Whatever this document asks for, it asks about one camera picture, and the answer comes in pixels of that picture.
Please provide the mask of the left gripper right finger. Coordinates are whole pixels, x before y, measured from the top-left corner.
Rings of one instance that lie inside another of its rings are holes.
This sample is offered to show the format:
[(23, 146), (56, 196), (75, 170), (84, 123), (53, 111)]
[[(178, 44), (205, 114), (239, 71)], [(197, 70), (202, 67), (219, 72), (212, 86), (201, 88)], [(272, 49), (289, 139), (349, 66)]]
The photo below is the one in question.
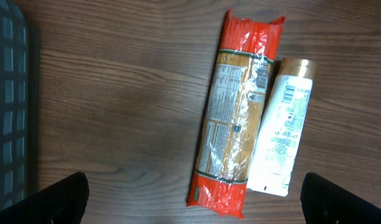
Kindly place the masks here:
[(314, 172), (305, 175), (300, 200), (307, 224), (381, 223), (380, 208)]

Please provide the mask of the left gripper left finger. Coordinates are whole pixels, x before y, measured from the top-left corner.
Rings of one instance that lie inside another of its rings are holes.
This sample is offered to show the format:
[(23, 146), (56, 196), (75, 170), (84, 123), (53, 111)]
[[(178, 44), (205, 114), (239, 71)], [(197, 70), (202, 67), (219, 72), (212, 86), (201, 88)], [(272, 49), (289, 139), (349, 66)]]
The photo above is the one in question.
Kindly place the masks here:
[(85, 173), (76, 172), (0, 211), (0, 224), (80, 224), (90, 189)]

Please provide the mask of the white tube gold cap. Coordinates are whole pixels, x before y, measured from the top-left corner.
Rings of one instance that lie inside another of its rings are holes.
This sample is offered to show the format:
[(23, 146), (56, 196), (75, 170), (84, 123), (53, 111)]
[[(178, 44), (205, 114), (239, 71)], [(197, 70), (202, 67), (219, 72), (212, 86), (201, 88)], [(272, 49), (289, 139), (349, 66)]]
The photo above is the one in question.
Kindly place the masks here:
[(307, 59), (281, 61), (262, 116), (248, 189), (287, 196), (316, 67)]

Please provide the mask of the orange spaghetti packet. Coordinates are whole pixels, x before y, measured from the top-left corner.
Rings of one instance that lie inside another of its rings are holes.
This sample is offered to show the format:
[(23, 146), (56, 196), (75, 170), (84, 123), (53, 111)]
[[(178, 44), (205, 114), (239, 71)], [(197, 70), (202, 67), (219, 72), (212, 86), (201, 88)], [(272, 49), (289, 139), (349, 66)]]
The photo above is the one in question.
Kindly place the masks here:
[(188, 207), (243, 218), (249, 169), (285, 17), (228, 11), (209, 89)]

